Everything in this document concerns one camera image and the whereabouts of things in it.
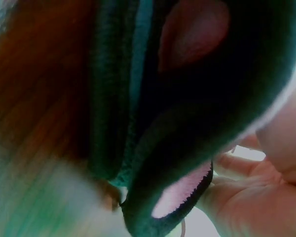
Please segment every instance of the pink fabric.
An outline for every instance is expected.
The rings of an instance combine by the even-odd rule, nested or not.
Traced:
[[[211,162],[208,162],[166,188],[153,209],[152,217],[159,219],[178,209],[196,190],[210,170]]]

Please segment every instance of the finger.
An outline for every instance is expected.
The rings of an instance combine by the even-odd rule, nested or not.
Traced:
[[[255,134],[247,136],[245,139],[243,139],[239,146],[249,148],[256,151],[262,151],[261,145],[258,141],[258,138]]]
[[[235,182],[235,181],[232,180],[232,179],[226,178],[226,177],[218,176],[218,175],[214,175],[214,176],[213,176],[212,183],[213,183],[214,185],[217,185],[217,184],[224,184],[224,183],[228,183],[228,182]]]
[[[220,176],[237,180],[249,177],[259,163],[259,161],[248,160],[234,156],[233,154],[223,153],[215,158],[214,170]]]
[[[237,182],[225,182],[210,186],[203,193],[195,207],[202,210],[214,221],[225,204],[243,189],[244,187],[237,185]]]

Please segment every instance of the dark green fabric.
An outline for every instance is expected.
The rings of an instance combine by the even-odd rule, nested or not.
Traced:
[[[190,200],[156,220],[163,190],[234,140],[272,105],[296,65],[296,0],[224,0],[230,29],[210,55],[158,74],[165,17],[175,0],[103,0],[92,51],[91,169],[127,186],[126,226],[163,237]]]

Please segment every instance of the plush toy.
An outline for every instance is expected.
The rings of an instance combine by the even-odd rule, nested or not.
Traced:
[[[209,186],[213,157],[268,122],[292,89],[296,0],[222,2],[223,42],[162,73],[160,37],[177,1],[99,3],[90,168],[127,187],[121,207],[134,237],[166,236]]]

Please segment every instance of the skin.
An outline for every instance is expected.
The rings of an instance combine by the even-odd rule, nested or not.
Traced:
[[[182,0],[168,17],[161,41],[161,70],[203,57],[225,36],[228,14],[224,8],[216,3],[208,9],[216,11],[213,15],[217,18],[202,19],[197,15],[204,15],[204,8],[195,10],[198,4]],[[212,27],[202,27],[202,21]],[[215,164],[219,176],[214,177],[197,207],[222,237],[296,237],[296,90],[269,124],[240,145],[265,152],[265,160],[220,154]]]

